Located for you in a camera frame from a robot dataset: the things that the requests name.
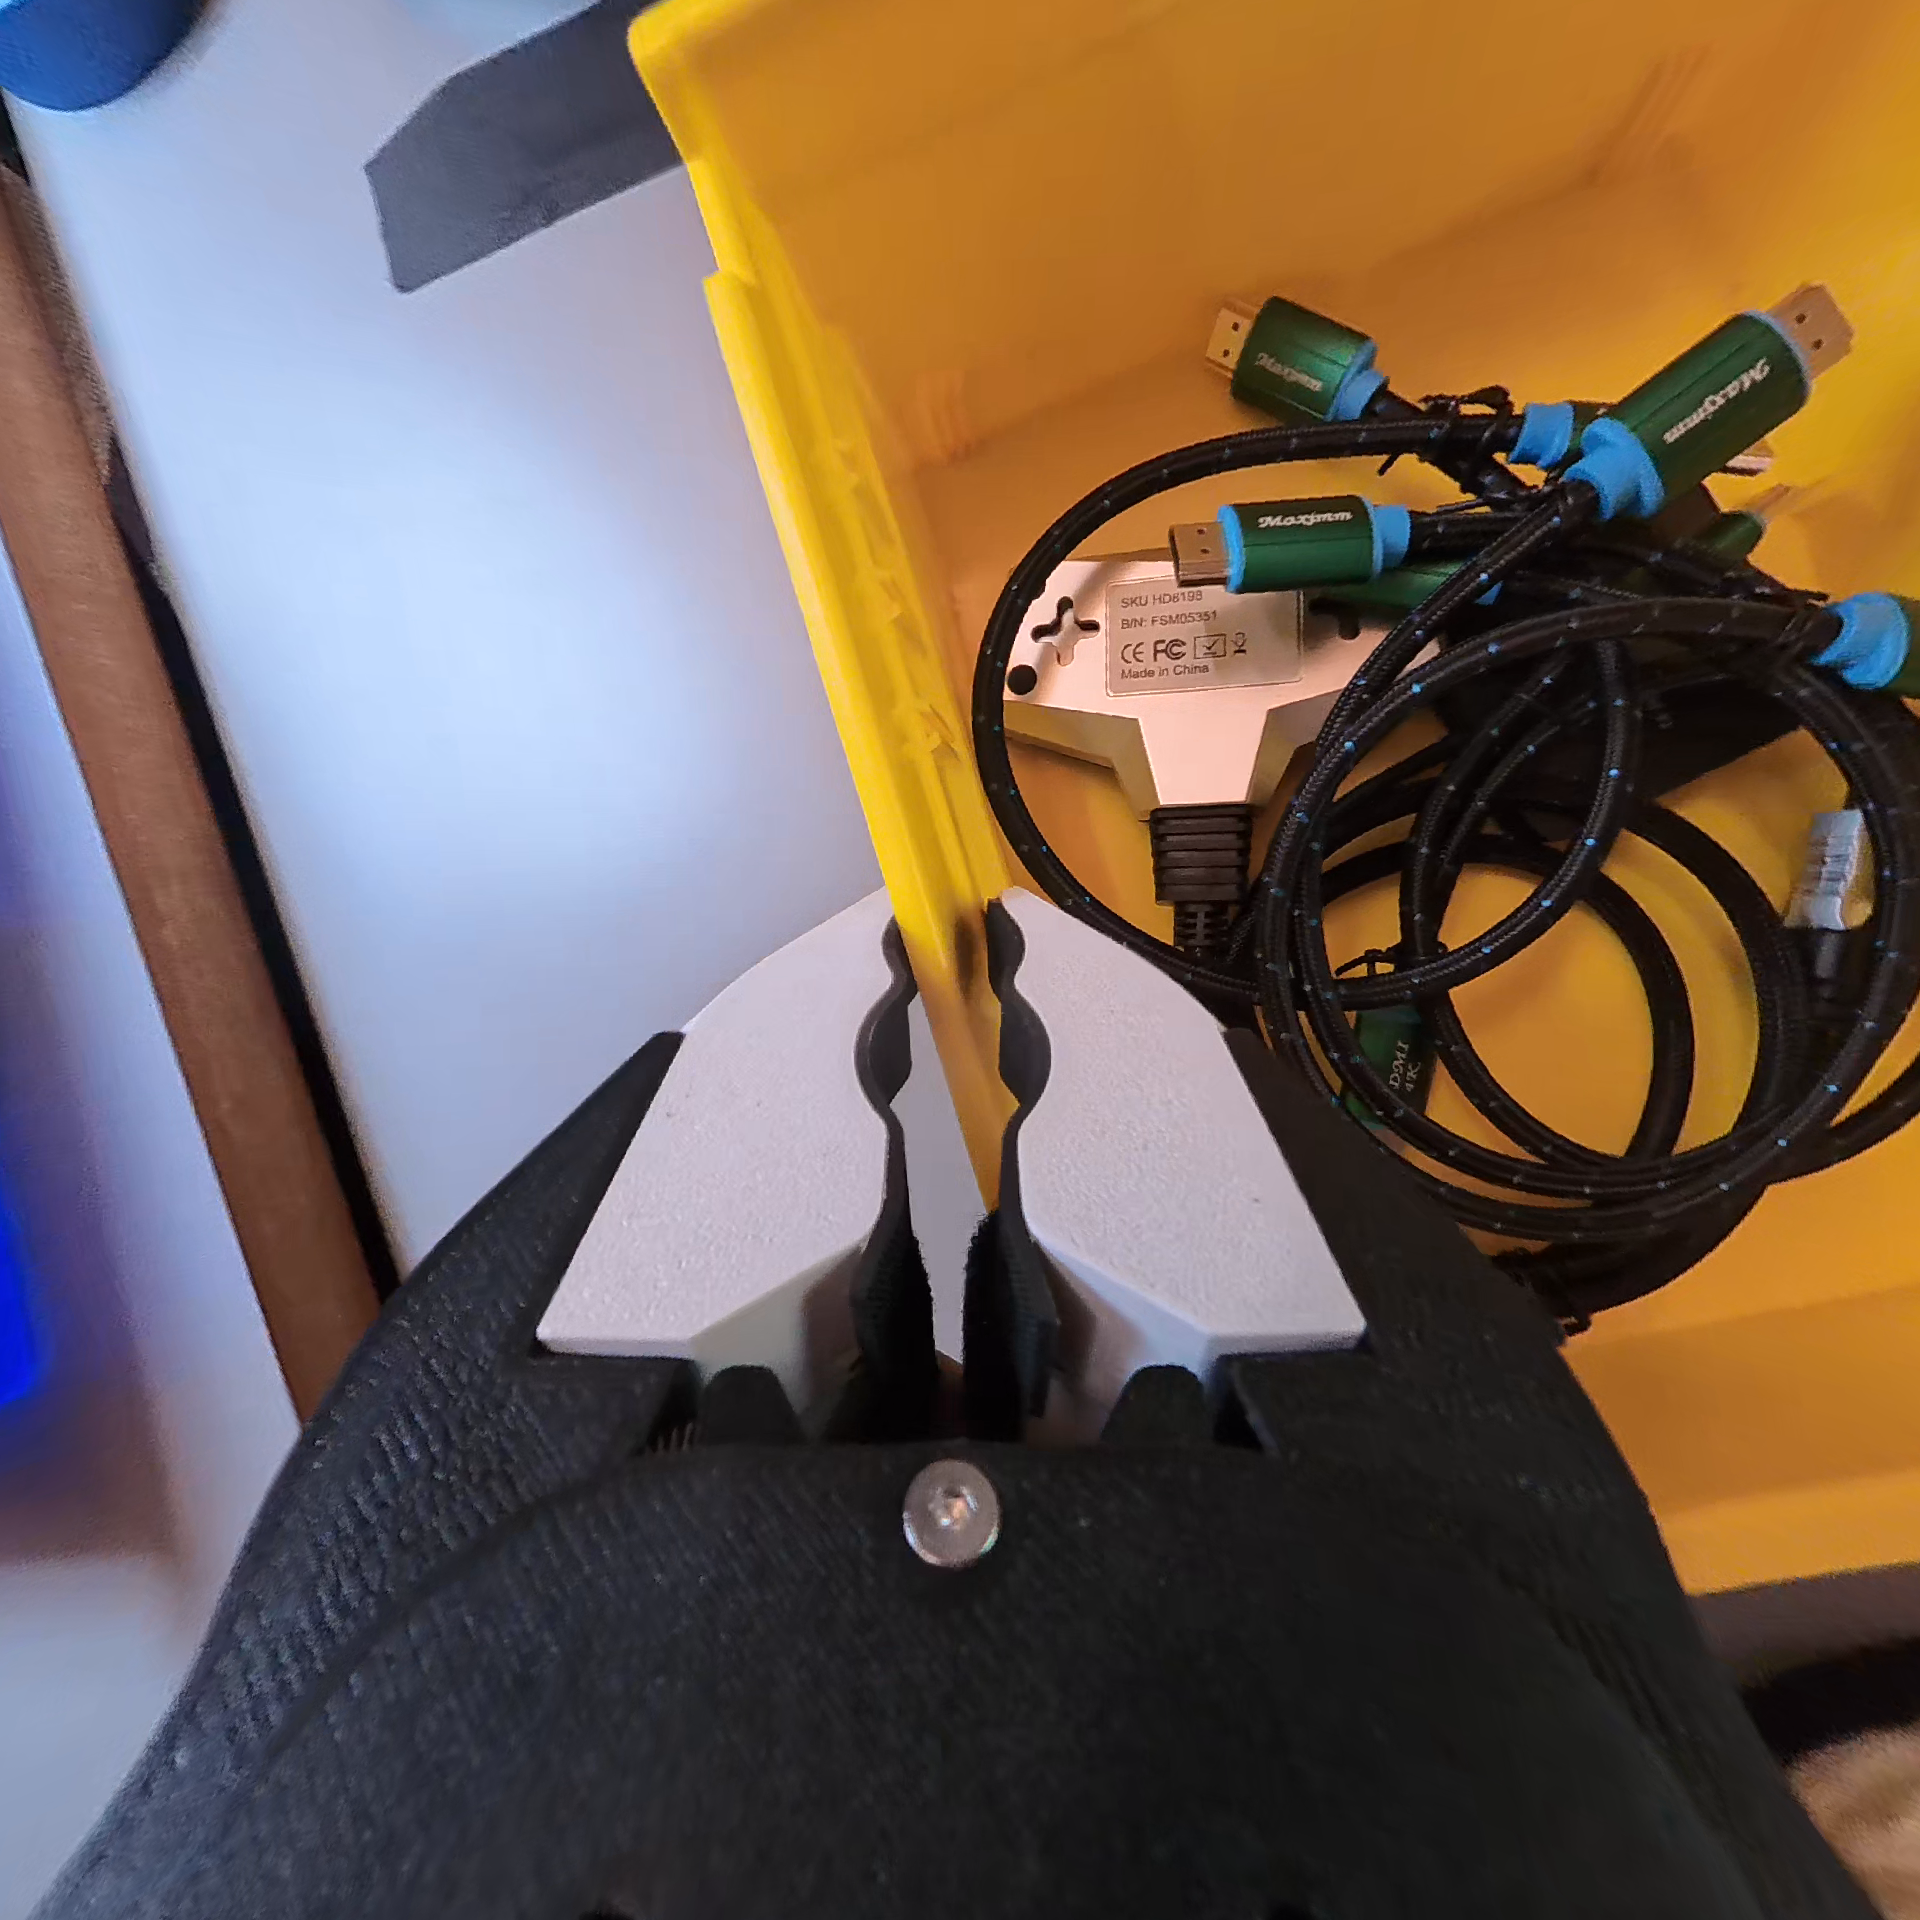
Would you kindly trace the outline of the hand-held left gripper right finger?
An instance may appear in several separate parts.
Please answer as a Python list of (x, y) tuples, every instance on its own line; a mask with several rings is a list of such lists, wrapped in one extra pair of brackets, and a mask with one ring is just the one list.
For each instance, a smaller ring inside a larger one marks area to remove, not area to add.
[(970, 1255), (963, 1408), (982, 1438), (1091, 1438), (1132, 1378), (1348, 1352), (1364, 1317), (1230, 1031), (1135, 951), (1013, 889), (986, 910), (1014, 1100)]

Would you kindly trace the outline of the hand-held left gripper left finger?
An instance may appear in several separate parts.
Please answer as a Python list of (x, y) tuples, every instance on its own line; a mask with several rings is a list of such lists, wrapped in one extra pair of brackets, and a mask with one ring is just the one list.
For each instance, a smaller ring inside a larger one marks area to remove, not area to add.
[(939, 1395), (897, 1095), (916, 982), (883, 890), (732, 981), (676, 1055), (542, 1310), (570, 1357), (776, 1376), (827, 1433), (921, 1433)]

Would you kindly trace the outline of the yellow plastic bin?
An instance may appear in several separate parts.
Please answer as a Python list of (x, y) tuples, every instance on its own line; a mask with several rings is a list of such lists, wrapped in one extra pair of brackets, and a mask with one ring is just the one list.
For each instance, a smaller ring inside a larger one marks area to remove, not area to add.
[[(663, 5), (636, 66), (986, 1195), (979, 635), (1122, 467), (1233, 432), (1273, 294), (1401, 393), (1634, 389), (1824, 281), (1761, 557), (1916, 597), (1916, 5)], [(1916, 1123), (1572, 1342), (1691, 1592), (1916, 1564)]]

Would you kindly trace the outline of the white desk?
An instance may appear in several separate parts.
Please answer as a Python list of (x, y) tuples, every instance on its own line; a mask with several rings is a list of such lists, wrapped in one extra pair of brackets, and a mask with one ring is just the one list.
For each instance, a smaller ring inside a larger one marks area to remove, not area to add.
[[(8, 102), (399, 1269), (644, 1038), (875, 887), (686, 170), (416, 289), (369, 165), (572, 5), (210, 5)], [(293, 1430), (5, 593), (5, 1585), (225, 1565)]]

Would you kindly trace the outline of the brown wooden bar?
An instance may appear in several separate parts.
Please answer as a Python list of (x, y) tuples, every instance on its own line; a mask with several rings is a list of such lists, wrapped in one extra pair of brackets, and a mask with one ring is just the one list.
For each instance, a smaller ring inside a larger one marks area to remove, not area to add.
[(159, 585), (109, 492), (113, 423), (28, 181), (5, 166), (5, 547), (297, 1416), (379, 1314), (291, 996), (243, 887)]

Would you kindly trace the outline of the black tape strip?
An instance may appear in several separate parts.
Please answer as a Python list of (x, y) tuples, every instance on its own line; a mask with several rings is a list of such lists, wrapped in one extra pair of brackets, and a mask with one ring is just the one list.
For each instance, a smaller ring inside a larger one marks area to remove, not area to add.
[(648, 90), (470, 66), (365, 165), (399, 294), (466, 271), (681, 165)]

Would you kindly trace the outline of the blue round object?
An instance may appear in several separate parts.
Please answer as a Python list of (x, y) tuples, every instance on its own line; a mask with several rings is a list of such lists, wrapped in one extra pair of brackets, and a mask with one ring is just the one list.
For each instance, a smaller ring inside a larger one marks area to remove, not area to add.
[(188, 39), (203, 3), (5, 3), (2, 90), (52, 111), (124, 98)]

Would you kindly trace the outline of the silver video switch box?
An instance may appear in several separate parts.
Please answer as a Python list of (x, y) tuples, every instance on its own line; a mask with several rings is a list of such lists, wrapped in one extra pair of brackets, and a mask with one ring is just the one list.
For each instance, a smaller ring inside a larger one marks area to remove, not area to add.
[(1118, 775), (1149, 824), (1172, 943), (1214, 964), (1244, 915), (1256, 812), (1389, 627), (1425, 597), (1383, 583), (1233, 593), (1171, 557), (1057, 566), (1004, 676), (1004, 728)]

